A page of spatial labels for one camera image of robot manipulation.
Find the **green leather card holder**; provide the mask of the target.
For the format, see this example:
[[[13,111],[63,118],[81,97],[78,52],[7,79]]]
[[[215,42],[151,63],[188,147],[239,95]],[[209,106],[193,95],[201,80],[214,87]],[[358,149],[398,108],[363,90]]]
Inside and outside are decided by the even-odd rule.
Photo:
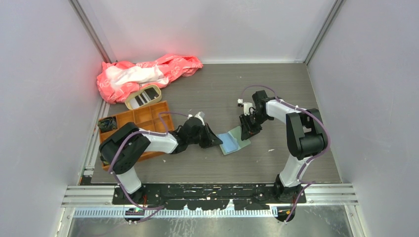
[[[216,135],[222,141],[222,144],[219,146],[225,156],[251,144],[249,139],[242,140],[241,135],[242,129],[240,126],[237,126],[226,133]]]

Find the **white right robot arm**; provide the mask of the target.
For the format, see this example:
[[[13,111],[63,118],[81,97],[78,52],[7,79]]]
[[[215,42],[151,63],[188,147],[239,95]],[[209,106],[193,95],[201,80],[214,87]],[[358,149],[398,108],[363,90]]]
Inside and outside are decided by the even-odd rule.
[[[272,189],[276,200],[285,203],[301,192],[301,177],[311,161],[329,149],[329,134],[317,109],[302,109],[277,96],[268,97],[264,90],[255,92],[252,99],[252,102],[237,100],[243,108],[239,116],[242,140],[257,135],[267,120],[277,119],[286,126],[290,155]]]

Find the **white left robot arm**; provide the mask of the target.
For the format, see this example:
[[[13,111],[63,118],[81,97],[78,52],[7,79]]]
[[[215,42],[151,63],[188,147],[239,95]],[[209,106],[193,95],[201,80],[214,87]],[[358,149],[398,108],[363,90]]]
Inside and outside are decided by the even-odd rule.
[[[125,198],[137,204],[143,200],[144,190],[134,165],[144,153],[178,154],[190,145],[207,149],[222,144],[202,118],[190,117],[176,130],[165,133],[145,130],[128,122],[100,144],[99,152],[109,163],[108,171],[125,190]]]

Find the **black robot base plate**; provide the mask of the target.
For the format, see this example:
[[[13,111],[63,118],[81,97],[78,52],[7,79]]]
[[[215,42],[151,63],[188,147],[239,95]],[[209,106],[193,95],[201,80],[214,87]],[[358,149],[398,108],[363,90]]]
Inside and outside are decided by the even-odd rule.
[[[164,206],[167,210],[223,210],[232,203],[235,210],[264,210],[271,204],[306,203],[304,194],[279,193],[276,184],[145,184],[132,194],[137,204]]]

